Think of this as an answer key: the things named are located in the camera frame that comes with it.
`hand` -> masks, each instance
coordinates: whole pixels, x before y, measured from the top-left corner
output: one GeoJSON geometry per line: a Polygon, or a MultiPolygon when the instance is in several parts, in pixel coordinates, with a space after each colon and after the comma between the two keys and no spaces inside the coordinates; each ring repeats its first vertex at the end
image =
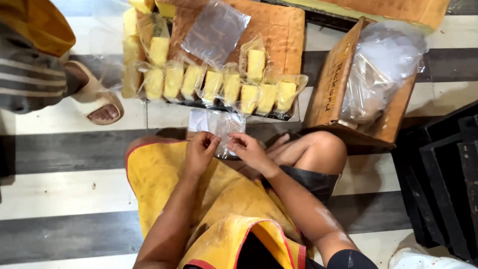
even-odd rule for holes
{"type": "Polygon", "coordinates": [[[211,163],[219,142],[221,138],[203,131],[187,143],[185,173],[199,178],[211,163]]]}
{"type": "Polygon", "coordinates": [[[229,140],[227,147],[233,151],[244,163],[251,168],[259,171],[266,178],[279,168],[269,157],[259,144],[257,139],[254,139],[244,133],[229,133],[229,140]]]}

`yellow cloth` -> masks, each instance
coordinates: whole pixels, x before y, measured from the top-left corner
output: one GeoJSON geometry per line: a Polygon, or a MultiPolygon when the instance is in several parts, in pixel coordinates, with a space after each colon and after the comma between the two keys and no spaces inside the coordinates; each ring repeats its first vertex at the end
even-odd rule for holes
{"type": "Polygon", "coordinates": [[[0,0],[0,21],[38,50],[57,57],[76,43],[70,25],[48,0],[0,0]]]}
{"type": "MultiPolygon", "coordinates": [[[[128,181],[138,199],[146,237],[181,176],[187,142],[136,147],[125,160],[128,181]]],[[[305,247],[279,199],[260,181],[252,182],[213,159],[198,185],[191,236],[179,264],[203,269],[235,269],[249,232],[284,269],[305,267],[305,247]]]]}

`striped pants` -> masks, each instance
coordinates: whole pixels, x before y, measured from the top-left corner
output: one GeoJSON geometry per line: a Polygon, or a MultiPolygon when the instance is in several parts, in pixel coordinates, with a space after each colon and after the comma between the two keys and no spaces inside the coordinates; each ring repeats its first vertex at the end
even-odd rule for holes
{"type": "Polygon", "coordinates": [[[0,109],[24,114],[57,104],[78,88],[58,58],[0,22],[0,109]]]}

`beige slide sandal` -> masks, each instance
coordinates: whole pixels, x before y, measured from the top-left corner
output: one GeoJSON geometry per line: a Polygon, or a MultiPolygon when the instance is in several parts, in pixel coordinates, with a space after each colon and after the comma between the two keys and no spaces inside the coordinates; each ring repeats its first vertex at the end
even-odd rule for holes
{"type": "Polygon", "coordinates": [[[87,85],[71,96],[78,110],[94,124],[107,125],[118,121],[124,115],[124,109],[116,94],[108,92],[82,63],[77,61],[68,61],[67,63],[73,63],[80,67],[89,78],[87,85]],[[118,116],[110,120],[88,118],[88,115],[106,105],[113,105],[118,110],[118,116]]]}

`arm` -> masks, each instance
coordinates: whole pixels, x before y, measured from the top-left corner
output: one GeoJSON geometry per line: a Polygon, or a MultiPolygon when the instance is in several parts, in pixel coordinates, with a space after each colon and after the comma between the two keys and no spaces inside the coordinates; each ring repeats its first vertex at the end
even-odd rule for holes
{"type": "Polygon", "coordinates": [[[241,133],[229,136],[229,149],[269,181],[294,224],[319,250],[325,266],[340,250],[358,250],[330,211],[269,159],[256,139],[241,133]]]}
{"type": "Polygon", "coordinates": [[[174,269],[183,254],[199,178],[221,141],[200,132],[186,148],[185,170],[174,187],[162,214],[151,227],[133,269],[174,269]]]}

